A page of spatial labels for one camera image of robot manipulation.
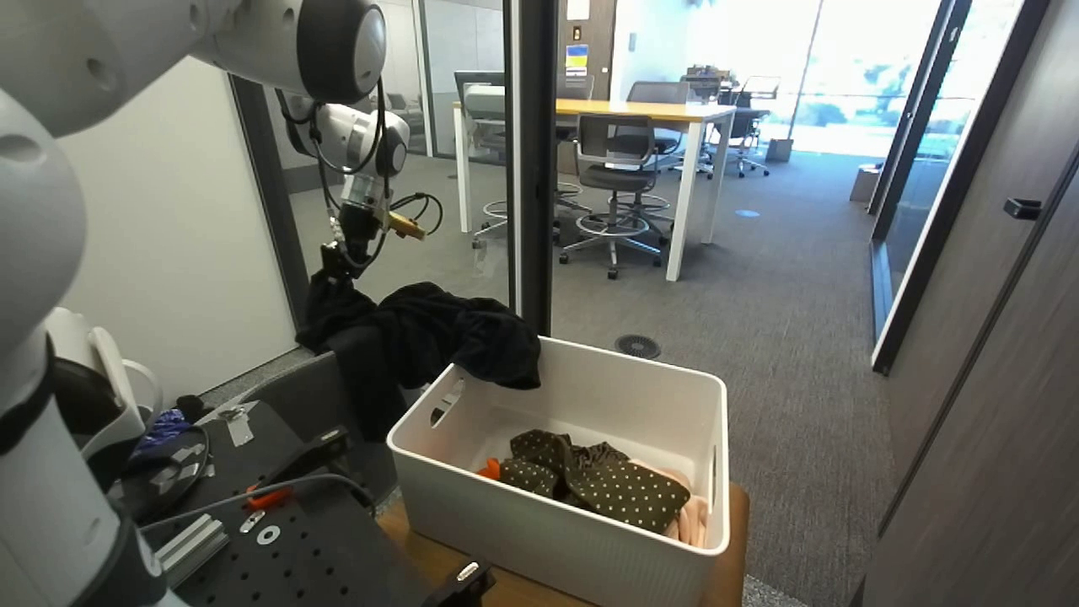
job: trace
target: desk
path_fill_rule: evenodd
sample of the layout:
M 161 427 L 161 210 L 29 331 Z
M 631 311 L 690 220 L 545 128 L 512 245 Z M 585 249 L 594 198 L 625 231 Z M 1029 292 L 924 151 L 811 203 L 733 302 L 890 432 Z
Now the desk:
M 726 159 L 727 159 L 727 130 L 734 124 L 734 105 L 642 105 L 642 101 L 585 101 L 585 96 L 560 96 L 558 114 L 645 114 L 653 124 L 686 124 L 686 159 L 681 159 L 681 183 L 675 198 L 675 225 L 672 225 L 672 249 L 669 249 L 669 281 L 677 283 L 681 275 L 681 256 L 688 244 L 688 210 L 694 198 L 697 183 L 697 160 L 703 160 L 703 141 L 705 124 L 718 121 L 723 146 L 715 151 L 715 171 L 726 180 Z M 708 237 L 715 231 L 715 207 L 708 207 Z
M 406 552 L 406 558 L 418 570 L 418 576 L 424 576 L 428 588 L 438 588 L 449 572 L 468 563 L 463 552 L 413 533 L 400 498 L 392 498 L 377 513 L 377 526 Z M 705 607 L 741 607 L 746 533 L 749 533 L 749 497 L 741 485 L 733 485 L 733 542 L 718 555 L 718 566 L 705 588 L 705 595 L 703 595 Z M 481 595 L 481 603 L 581 607 L 581 600 L 505 570 L 496 570 L 496 588 Z
M 636 101 L 585 101 L 585 96 L 560 96 L 558 114 L 636 114 L 651 117 L 653 124 L 686 124 L 686 160 L 681 160 L 681 185 L 675 198 L 675 229 L 672 229 L 672 249 L 669 249 L 669 281 L 675 283 L 681 275 L 686 244 L 688 244 L 688 212 L 690 196 L 697 183 L 697 160 L 703 160 L 703 138 L 705 124 L 718 121 L 723 146 L 715 151 L 715 175 L 726 180 L 726 156 L 727 156 L 727 130 L 734 124 L 734 105 L 636 105 Z M 468 191 L 468 148 L 473 148 L 473 128 L 463 106 L 454 106 L 454 160 L 459 160 L 459 220 L 463 231 L 473 231 L 473 191 Z

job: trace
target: door frame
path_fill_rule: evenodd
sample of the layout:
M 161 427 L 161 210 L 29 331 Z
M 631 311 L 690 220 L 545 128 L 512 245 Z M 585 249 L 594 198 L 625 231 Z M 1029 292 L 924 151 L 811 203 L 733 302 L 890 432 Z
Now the door frame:
M 915 323 L 915 312 L 920 307 L 920 296 L 932 283 L 932 274 L 936 271 L 936 258 L 942 258 L 942 249 L 952 237 L 952 225 L 961 212 L 961 203 L 967 198 L 967 190 L 975 183 L 975 171 L 989 151 L 989 141 L 998 128 L 998 117 L 1002 117 L 1002 106 L 1008 105 L 1008 95 L 1017 80 L 1017 72 L 1023 72 L 1023 58 L 1029 49 L 1029 40 L 1033 32 L 1040 30 L 1040 20 L 1045 12 L 1045 0 L 1029 0 L 1017 8 L 1016 12 L 1016 23 L 1013 23 L 1013 32 L 1002 48 L 1002 58 L 998 58 L 998 67 L 984 87 L 984 96 L 975 112 L 975 121 L 967 128 L 967 138 L 961 146 L 961 151 L 953 156 L 952 160 L 952 171 L 936 191 L 936 207 L 932 210 L 929 217 L 929 225 L 924 225 L 924 237 L 909 256 L 909 267 L 899 281 L 899 289 L 894 289 L 894 281 L 890 281 L 890 256 L 886 256 L 886 231 L 894 225 L 894 217 L 896 217 L 896 207 L 899 207 L 899 191 L 908 185 L 908 175 L 909 175 L 909 166 L 915 166 L 915 156 L 918 156 L 918 141 L 929 128 L 929 117 L 933 112 L 933 101 L 936 101 L 936 90 L 943 84 L 943 73 L 947 73 L 947 65 L 952 65 L 952 54 L 961 40 L 961 23 L 957 15 L 965 20 L 967 11 L 971 11 L 971 0 L 943 0 L 942 2 L 942 12 L 933 20 L 933 30 L 932 30 L 932 40 L 929 40 L 929 54 L 924 59 L 932 65 L 920 65 L 918 67 L 918 84 L 920 87 L 918 95 L 908 96 L 908 106 L 904 106 L 904 128 L 896 130 L 894 138 L 894 148 L 886 156 L 886 167 L 880 175 L 880 185 L 870 198 L 870 212 L 877 210 L 877 223 L 875 223 L 875 252 L 870 252 L 870 289 L 875 289 L 875 353 L 870 353 L 870 366 L 877 374 L 886 374 L 890 365 L 896 359 L 899 353 L 899 344 L 908 338 L 908 326 Z

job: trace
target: red object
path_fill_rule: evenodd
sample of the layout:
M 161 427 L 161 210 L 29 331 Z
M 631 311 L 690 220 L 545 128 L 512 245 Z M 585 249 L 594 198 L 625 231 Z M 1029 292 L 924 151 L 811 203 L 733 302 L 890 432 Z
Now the red object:
M 242 509 L 276 509 L 295 497 L 295 488 L 264 493 L 242 501 Z
M 481 468 L 479 468 L 479 476 L 487 476 L 487 479 L 503 479 L 503 462 L 500 462 L 500 459 L 487 459 Z

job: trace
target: table leg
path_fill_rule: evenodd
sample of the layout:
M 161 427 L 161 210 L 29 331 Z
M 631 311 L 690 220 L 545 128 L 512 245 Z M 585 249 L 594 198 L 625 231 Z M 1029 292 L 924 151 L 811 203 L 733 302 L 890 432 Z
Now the table leg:
M 708 244 L 718 244 L 718 190 L 727 180 L 727 148 L 733 148 L 734 112 L 718 117 L 718 146 L 713 159 L 713 207 L 708 207 Z
M 473 175 L 468 175 L 468 124 L 463 105 L 452 106 L 452 135 L 454 135 L 454 166 L 459 166 L 459 223 L 463 231 L 473 231 Z
M 703 135 L 705 135 L 705 121 L 690 121 L 686 130 L 686 160 L 681 160 L 675 229 L 672 229 L 672 249 L 669 249 L 669 281 L 672 283 L 677 283 L 677 274 L 681 274 L 688 207 L 694 198 L 694 183 L 697 183 Z

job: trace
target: black cloth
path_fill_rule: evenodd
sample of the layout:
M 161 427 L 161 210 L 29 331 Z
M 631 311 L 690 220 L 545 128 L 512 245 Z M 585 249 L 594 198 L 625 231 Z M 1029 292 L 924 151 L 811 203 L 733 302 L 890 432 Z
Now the black cloth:
M 535 331 L 500 299 L 452 296 L 434 283 L 376 302 L 347 275 L 313 274 L 298 340 L 337 353 L 368 437 L 383 437 L 406 416 L 397 386 L 421 386 L 452 359 L 481 380 L 540 386 Z

